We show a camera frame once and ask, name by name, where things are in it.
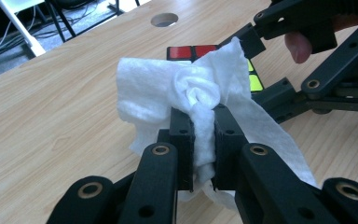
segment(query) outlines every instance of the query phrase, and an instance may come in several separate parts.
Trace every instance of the floor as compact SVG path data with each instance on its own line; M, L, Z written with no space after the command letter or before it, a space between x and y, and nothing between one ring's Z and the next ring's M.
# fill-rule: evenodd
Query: floor
M76 11L64 11L64 14L72 23L75 32L80 32L114 14L115 9L111 7L109 2L114 3L115 0L97 0ZM146 2L148 0L140 0L141 4ZM121 0L119 6L124 13L136 8L134 0ZM30 27L28 28L30 34L37 39L45 51L57 48L62 44L51 18L48 18L48 23L43 23L36 16L34 23L30 21L30 24L25 24L25 26ZM64 35L65 37L70 36L68 32L64 32ZM7 34L0 45L0 74L33 59L33 57L34 54L17 31Z

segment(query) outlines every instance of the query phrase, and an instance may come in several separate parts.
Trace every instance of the crumpled tissue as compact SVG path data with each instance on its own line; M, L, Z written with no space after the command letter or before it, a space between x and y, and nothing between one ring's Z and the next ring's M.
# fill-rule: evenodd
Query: crumpled tissue
M301 151L291 136L251 98L248 63L240 40L234 37L221 49L192 64L123 58L117 67L117 110L133 123L136 138L130 146L142 155L157 141L158 130L168 129L171 107L187 113L194 123L194 192L180 191L189 200L200 190L216 203L236 209L232 191L214 191L213 109L228 107L247 140L272 147L303 181L316 186Z

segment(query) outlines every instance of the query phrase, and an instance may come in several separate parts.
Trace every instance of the human hand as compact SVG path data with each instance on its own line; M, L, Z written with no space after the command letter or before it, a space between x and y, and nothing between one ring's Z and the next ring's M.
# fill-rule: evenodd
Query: human hand
M334 31L358 25L358 16L335 16L333 19ZM295 63L304 63L312 53L312 45L300 32L292 32L284 36L284 43L292 54Z

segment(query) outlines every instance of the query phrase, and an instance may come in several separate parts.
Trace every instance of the white cloth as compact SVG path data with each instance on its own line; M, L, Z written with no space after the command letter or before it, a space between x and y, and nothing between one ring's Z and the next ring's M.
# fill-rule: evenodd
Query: white cloth
M180 192L191 199L203 189L215 202L235 208L233 192L213 191L213 108L228 107L249 142L274 148L300 179L316 185L296 143L264 109L251 99L248 63L240 41L233 38L221 49L192 64L123 58L117 68L117 109L121 119L133 123L137 136L130 148L142 155L168 129L171 107L187 113L194 122L195 191Z

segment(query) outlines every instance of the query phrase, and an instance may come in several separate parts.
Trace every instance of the wood grain surface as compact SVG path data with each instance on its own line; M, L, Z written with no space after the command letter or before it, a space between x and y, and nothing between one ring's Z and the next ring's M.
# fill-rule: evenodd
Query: wood grain surface
M134 128L116 110L120 58L165 59L168 46L218 44L269 2L153 0L1 75L0 223L45 223L78 179L102 175L115 182L136 169L139 158L128 149ZM179 21L151 25L165 12ZM338 42L351 32L339 32ZM253 62L266 86L288 77L299 90L330 53L298 65L281 37L265 43L267 50ZM282 126L320 184L332 176L358 181L358 113L308 112ZM178 223L241 223L241 218L200 194L179 203Z

